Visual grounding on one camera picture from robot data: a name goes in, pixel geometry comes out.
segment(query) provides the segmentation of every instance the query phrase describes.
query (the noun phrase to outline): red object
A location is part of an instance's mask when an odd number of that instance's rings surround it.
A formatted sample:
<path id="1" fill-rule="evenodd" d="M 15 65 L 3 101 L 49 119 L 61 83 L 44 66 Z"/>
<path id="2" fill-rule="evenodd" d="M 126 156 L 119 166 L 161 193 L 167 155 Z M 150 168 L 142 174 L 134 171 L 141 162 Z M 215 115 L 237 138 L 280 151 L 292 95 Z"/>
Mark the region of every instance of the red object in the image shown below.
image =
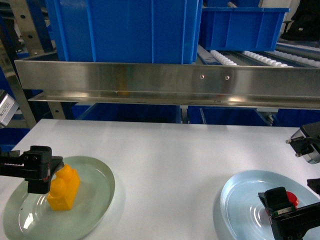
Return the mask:
<path id="1" fill-rule="evenodd" d="M 286 195 L 288 196 L 289 202 L 292 203 L 295 208 L 297 208 L 297 206 L 299 205 L 299 199 L 297 198 L 297 196 L 290 191 L 287 191 Z"/>

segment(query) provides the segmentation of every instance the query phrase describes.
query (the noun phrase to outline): blue plastic bin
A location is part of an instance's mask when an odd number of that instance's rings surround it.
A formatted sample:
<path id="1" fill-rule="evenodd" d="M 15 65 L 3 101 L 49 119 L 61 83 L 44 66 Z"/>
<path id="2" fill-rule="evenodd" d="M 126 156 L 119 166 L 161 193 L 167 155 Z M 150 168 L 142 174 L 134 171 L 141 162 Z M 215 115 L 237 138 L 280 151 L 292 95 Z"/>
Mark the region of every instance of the blue plastic bin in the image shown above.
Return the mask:
<path id="1" fill-rule="evenodd" d="M 272 117 L 272 126 L 299 128 L 305 124 L 320 122 L 320 110 L 279 109 Z"/>
<path id="2" fill-rule="evenodd" d="M 29 131 L 28 128 L 0 128 L 1 150 L 11 151 Z"/>
<path id="3" fill-rule="evenodd" d="M 207 50 L 274 51 L 289 8 L 204 7 L 200 45 Z"/>
<path id="4" fill-rule="evenodd" d="M 187 113 L 190 124 L 240 126 L 270 125 L 254 108 L 189 106 Z"/>
<path id="5" fill-rule="evenodd" d="M 232 2 L 240 8 L 257 8 L 259 7 L 260 0 L 233 0 Z"/>
<path id="6" fill-rule="evenodd" d="M 230 2 L 230 0 L 204 0 L 203 3 L 207 6 L 207 7 L 224 7 L 226 8 L 228 6 L 228 2 Z"/>
<path id="7" fill-rule="evenodd" d="M 202 0 L 46 0 L 61 61 L 191 64 Z"/>
<path id="8" fill-rule="evenodd" d="M 96 103 L 77 120 L 180 124 L 181 109 L 178 105 Z"/>

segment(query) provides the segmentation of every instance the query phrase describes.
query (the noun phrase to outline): yellow toy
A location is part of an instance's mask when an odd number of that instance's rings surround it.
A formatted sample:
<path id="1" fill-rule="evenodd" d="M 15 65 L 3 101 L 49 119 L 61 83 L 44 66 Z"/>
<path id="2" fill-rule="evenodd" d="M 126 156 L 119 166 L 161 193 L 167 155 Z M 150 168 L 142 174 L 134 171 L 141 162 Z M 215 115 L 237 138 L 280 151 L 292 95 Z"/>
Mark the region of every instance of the yellow toy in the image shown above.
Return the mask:
<path id="1" fill-rule="evenodd" d="M 46 199 L 54 211 L 71 210 L 80 185 L 77 170 L 66 164 L 55 175 Z"/>

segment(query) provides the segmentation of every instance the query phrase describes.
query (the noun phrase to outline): glass plate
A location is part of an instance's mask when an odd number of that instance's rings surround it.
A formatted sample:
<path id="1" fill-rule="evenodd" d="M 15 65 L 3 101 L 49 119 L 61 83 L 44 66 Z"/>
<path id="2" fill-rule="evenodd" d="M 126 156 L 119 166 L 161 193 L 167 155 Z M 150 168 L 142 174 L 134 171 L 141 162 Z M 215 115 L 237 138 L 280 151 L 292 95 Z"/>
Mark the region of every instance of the glass plate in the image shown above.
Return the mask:
<path id="1" fill-rule="evenodd" d="M 251 170 L 236 174 L 226 182 L 220 197 L 222 218 L 233 239 L 275 240 L 258 193 L 277 187 L 294 193 L 299 199 L 298 208 L 320 202 L 307 188 L 277 173 Z M 320 228 L 313 228 L 303 240 L 317 240 L 319 236 Z"/>
<path id="2" fill-rule="evenodd" d="M 101 221 L 115 193 L 112 171 L 92 157 L 66 157 L 63 162 L 77 170 L 81 181 L 72 210 L 53 211 L 47 194 L 27 193 L 23 181 L 4 209 L 3 227 L 10 240 L 77 240 Z"/>

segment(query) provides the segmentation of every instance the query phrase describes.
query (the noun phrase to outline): white table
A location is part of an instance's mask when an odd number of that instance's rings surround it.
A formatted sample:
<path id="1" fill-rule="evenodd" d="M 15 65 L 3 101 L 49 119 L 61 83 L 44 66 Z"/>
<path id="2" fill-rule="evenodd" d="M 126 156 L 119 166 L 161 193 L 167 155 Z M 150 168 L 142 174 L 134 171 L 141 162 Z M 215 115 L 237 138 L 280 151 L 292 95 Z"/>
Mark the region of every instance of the white table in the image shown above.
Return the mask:
<path id="1" fill-rule="evenodd" d="M 296 158 L 285 143 L 296 130 L 43 119 L 15 149 L 50 146 L 54 156 L 90 156 L 111 168 L 113 202 L 85 239 L 222 240 L 222 222 L 214 224 L 213 215 L 234 174 L 273 171 L 304 186 L 308 178 L 320 177 L 320 164 Z M 2 216 L 21 181 L 0 177 Z M 0 239 L 6 239 L 2 221 Z"/>

